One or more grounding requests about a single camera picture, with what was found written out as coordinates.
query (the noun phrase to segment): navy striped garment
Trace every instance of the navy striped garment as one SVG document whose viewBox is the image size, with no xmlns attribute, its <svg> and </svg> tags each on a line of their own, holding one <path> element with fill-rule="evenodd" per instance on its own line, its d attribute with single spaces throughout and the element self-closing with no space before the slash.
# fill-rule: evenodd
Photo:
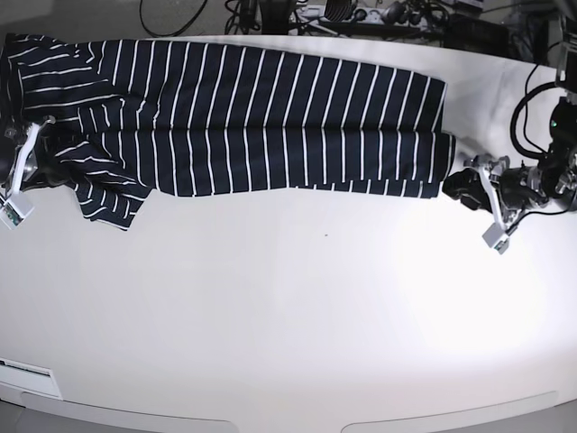
<svg viewBox="0 0 577 433">
<path fill-rule="evenodd" d="M 354 61 L 183 41 L 67 44 L 9 35 L 2 97 L 57 118 L 84 217 L 127 228 L 151 189 L 301 187 L 432 198 L 454 138 L 446 84 Z"/>
</svg>

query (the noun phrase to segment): white table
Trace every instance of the white table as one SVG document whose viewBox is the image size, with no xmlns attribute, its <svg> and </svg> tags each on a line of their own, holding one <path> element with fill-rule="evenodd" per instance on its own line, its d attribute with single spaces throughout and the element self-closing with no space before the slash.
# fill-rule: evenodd
<svg viewBox="0 0 577 433">
<path fill-rule="evenodd" d="M 449 84 L 444 129 L 508 154 L 531 65 L 379 41 L 204 37 L 413 69 Z M 540 69 L 534 84 L 553 78 Z M 531 105 L 547 145 L 558 93 Z M 531 217 L 504 256 L 449 198 L 309 190 L 153 193 L 128 233 L 72 192 L 0 231 L 0 356 L 64 399 L 325 433 L 558 391 L 577 398 L 577 217 Z"/>
</svg>

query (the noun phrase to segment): cable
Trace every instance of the cable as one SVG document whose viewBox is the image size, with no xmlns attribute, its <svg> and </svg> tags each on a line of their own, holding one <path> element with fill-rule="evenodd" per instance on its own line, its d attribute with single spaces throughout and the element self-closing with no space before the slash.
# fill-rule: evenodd
<svg viewBox="0 0 577 433">
<path fill-rule="evenodd" d="M 499 7 L 493 7 L 491 9 L 487 9 L 486 11 L 481 12 L 481 15 L 490 14 L 491 12 L 501 11 L 503 9 L 509 9 L 511 7 L 516 7 L 516 6 L 521 6 L 521 5 L 545 5 L 545 4 L 549 4 L 549 2 L 546 2 L 544 0 L 529 0 L 529 1 L 525 1 L 525 2 L 517 2 L 517 3 L 512 3 L 511 5 L 499 6 Z M 468 17 L 465 17 L 465 16 L 463 18 L 457 17 L 457 18 L 455 18 L 453 23 L 458 23 L 460 20 L 462 20 L 464 18 L 468 18 Z M 425 34 L 427 32 L 428 32 L 428 29 L 419 30 L 419 31 L 414 32 L 414 33 L 409 33 L 409 34 L 406 34 L 403 36 L 398 36 L 396 38 L 387 39 L 387 41 L 388 42 L 394 42 L 394 41 L 398 41 L 399 39 L 414 38 L 420 34 Z"/>
<path fill-rule="evenodd" d="M 186 30 L 188 30 L 188 28 L 195 23 L 195 21 L 198 19 L 198 17 L 202 14 L 202 11 L 205 10 L 206 4 L 208 3 L 208 0 L 203 0 L 202 4 L 200 5 L 200 7 L 198 8 L 197 12 L 193 15 L 192 18 L 190 18 L 190 20 L 188 20 L 188 22 L 186 24 L 184 24 L 182 27 L 180 27 L 178 30 L 176 30 L 175 32 L 172 33 L 166 33 L 166 34 L 162 34 L 162 33 L 156 33 L 153 32 L 145 23 L 144 23 L 144 18 L 142 17 L 142 5 L 144 4 L 144 0 L 141 0 L 141 4 L 139 6 L 139 14 L 140 14 L 140 18 L 141 18 L 141 25 L 142 28 L 144 29 L 144 31 L 146 31 L 150 36 L 152 36 L 153 38 L 173 38 L 176 36 L 180 36 L 182 33 L 184 33 Z"/>
<path fill-rule="evenodd" d="M 555 217 L 558 215 L 566 214 L 567 212 L 569 212 L 571 210 L 571 208 L 575 204 L 576 198 L 577 198 L 577 189 L 575 190 L 575 192 L 573 192 L 573 197 L 572 197 L 571 201 L 569 202 L 569 205 L 567 206 L 567 208 L 565 210 L 561 210 L 559 212 L 538 212 L 538 211 L 527 212 L 526 214 L 522 215 L 517 221 L 515 221 L 515 223 L 513 223 L 511 225 L 511 227 L 507 230 L 507 234 L 511 235 L 517 229 L 519 224 L 521 224 L 521 221 L 523 221 L 525 218 L 529 217 L 530 215 L 542 215 L 544 217 Z"/>
<path fill-rule="evenodd" d="M 547 48 L 547 52 L 545 53 L 545 59 L 544 59 L 544 63 L 546 62 L 546 57 L 549 54 L 549 51 L 552 50 L 554 47 L 556 47 L 557 45 L 559 45 L 561 43 L 561 41 L 553 43 L 551 45 L 549 45 L 549 47 Z M 529 75 L 527 76 L 527 80 L 525 80 L 525 96 L 527 96 L 527 94 L 529 93 L 529 81 L 531 80 L 531 77 L 533 77 L 533 74 L 536 73 L 537 69 L 539 68 L 539 66 L 541 66 L 540 63 L 537 63 L 533 69 L 531 69 L 531 72 L 529 73 Z M 526 106 L 525 107 L 525 120 L 523 121 L 523 137 L 525 138 L 525 140 L 531 144 L 533 147 L 535 147 L 536 149 L 540 150 L 541 152 L 545 152 L 545 150 L 541 147 L 539 147 L 538 145 L 536 145 L 535 143 L 533 143 L 531 140 L 529 140 L 529 137 L 527 136 L 527 124 L 528 124 L 528 120 L 529 120 L 529 107 Z"/>
<path fill-rule="evenodd" d="M 521 155 L 525 156 L 526 158 L 530 158 L 532 160 L 540 160 L 543 158 L 543 153 L 541 152 L 532 152 L 525 149 L 519 140 L 517 139 L 517 120 L 519 119 L 519 114 L 521 110 L 529 103 L 531 99 L 539 95 L 540 93 L 545 92 L 546 90 L 550 90 L 552 88 L 556 88 L 554 81 L 550 83 L 545 83 L 540 86 L 537 86 L 533 90 L 531 90 L 528 94 L 526 94 L 523 99 L 517 104 L 515 110 L 513 111 L 513 116 L 511 117 L 511 124 L 509 126 L 509 134 L 511 137 L 511 142 L 513 143 L 513 147 L 517 152 Z"/>
<path fill-rule="evenodd" d="M 230 5 L 236 3 L 236 6 L 232 8 Z M 234 34 L 241 32 L 242 34 L 249 34 L 250 30 L 259 32 L 261 26 L 254 20 L 250 25 L 243 23 L 241 16 L 241 0 L 226 0 L 224 2 L 224 8 L 231 13 L 231 16 L 226 20 L 224 25 L 224 34 L 230 34 L 234 30 Z"/>
</svg>

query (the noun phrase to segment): floor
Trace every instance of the floor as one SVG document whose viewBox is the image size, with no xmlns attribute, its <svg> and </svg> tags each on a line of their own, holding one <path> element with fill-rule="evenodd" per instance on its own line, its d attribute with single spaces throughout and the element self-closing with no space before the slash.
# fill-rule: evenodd
<svg viewBox="0 0 577 433">
<path fill-rule="evenodd" d="M 202 0 L 143 1 L 144 20 L 155 32 L 163 33 L 181 27 Z M 510 0 L 486 0 L 485 9 L 509 3 Z M 146 38 L 139 19 L 139 4 L 140 0 L 2 0 L 0 44 L 8 32 L 41 33 L 68 42 Z M 507 13 L 487 14 L 485 19 L 500 21 Z M 184 35 L 223 34 L 228 17 L 224 0 L 209 0 L 200 19 Z"/>
</svg>

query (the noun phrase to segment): electronic equipment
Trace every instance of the electronic equipment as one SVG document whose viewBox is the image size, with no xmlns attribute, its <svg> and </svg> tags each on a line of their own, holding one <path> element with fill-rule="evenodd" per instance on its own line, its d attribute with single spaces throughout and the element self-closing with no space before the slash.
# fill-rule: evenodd
<svg viewBox="0 0 577 433">
<path fill-rule="evenodd" d="M 511 235 L 526 217 L 557 216 L 577 210 L 577 3 L 559 0 L 558 5 L 565 16 L 556 80 L 534 88 L 521 99 L 510 124 L 513 146 L 525 158 L 535 160 L 536 165 L 511 168 L 506 157 L 493 160 L 481 155 L 468 161 L 465 170 L 450 176 L 443 187 L 445 194 L 466 207 L 491 212 L 494 223 L 483 238 L 500 253 L 507 250 Z M 517 138 L 519 114 L 535 96 L 552 88 L 566 92 L 549 121 L 553 140 L 546 152 L 529 151 Z M 552 203 L 561 210 L 535 210 Z"/>
<path fill-rule="evenodd" d="M 34 210 L 26 190 L 58 187 L 69 179 L 52 157 L 45 135 L 52 116 L 44 124 L 20 124 L 7 116 L 0 123 L 0 220 L 15 229 Z"/>
</svg>

